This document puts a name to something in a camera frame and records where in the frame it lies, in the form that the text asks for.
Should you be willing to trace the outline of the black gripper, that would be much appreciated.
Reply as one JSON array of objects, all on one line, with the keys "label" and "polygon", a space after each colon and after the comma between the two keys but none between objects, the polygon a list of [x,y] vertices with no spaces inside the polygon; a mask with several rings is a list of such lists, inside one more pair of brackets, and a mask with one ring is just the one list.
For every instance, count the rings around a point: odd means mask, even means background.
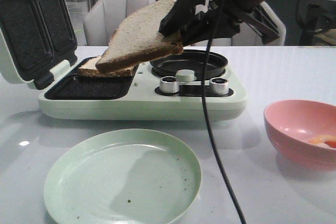
[{"label": "black gripper", "polygon": [[257,23],[254,12],[264,1],[209,0],[208,11],[200,11],[194,16],[194,7],[204,4],[205,0],[177,0],[161,20],[159,32],[169,36],[186,25],[181,29],[184,46],[209,39],[228,39],[240,32],[240,23]]}]

